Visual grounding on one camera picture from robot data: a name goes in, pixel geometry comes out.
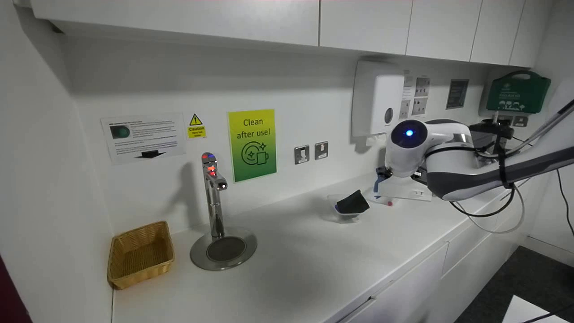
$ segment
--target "wall socket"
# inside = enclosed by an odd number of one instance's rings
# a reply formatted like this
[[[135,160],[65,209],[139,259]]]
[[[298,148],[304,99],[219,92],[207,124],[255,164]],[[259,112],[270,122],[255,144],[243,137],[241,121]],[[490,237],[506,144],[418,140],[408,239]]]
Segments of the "wall socket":
[[[426,112],[427,112],[427,99],[415,99],[413,115],[426,115]]]
[[[417,78],[417,81],[415,81],[415,97],[429,97],[429,87],[431,87],[431,79],[429,78]]]
[[[402,101],[399,119],[410,119],[411,101]]]

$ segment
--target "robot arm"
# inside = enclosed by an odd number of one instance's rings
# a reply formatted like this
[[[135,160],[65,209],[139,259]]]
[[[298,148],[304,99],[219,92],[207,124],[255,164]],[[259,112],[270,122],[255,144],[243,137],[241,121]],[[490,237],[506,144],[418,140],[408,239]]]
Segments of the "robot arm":
[[[574,101],[558,112],[517,151],[485,160],[471,142],[471,131],[456,122],[401,122],[388,139],[386,166],[393,176],[426,169],[427,187],[445,201],[512,187],[574,164]]]

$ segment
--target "sign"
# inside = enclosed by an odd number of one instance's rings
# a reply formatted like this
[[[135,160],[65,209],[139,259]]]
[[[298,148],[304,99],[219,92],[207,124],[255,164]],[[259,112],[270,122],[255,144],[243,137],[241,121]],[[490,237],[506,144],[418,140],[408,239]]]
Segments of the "sign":
[[[275,112],[232,112],[230,140],[236,182],[277,173]]]
[[[184,155],[175,115],[105,117],[103,131],[114,164]]]
[[[205,139],[207,130],[203,126],[203,121],[194,114],[191,126],[187,128],[187,137],[189,139]]]

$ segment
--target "small basket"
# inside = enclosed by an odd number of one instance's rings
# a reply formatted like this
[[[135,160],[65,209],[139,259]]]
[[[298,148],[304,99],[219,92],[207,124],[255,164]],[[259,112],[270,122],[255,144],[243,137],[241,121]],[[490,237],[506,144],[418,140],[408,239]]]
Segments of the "small basket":
[[[108,280],[115,289],[166,275],[175,262],[175,246],[166,221],[114,237]]]

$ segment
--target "white countertop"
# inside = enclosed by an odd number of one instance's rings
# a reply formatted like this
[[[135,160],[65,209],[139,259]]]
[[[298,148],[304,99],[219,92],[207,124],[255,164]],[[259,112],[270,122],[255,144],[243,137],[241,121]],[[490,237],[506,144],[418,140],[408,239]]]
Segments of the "white countertop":
[[[169,275],[115,293],[115,323],[329,322],[415,268],[465,221],[451,205],[370,203],[358,223],[325,219],[349,189],[366,189],[372,176],[302,194],[230,219],[259,239],[246,264],[203,271],[191,262],[200,232],[175,236]],[[478,210],[501,192],[465,203]]]

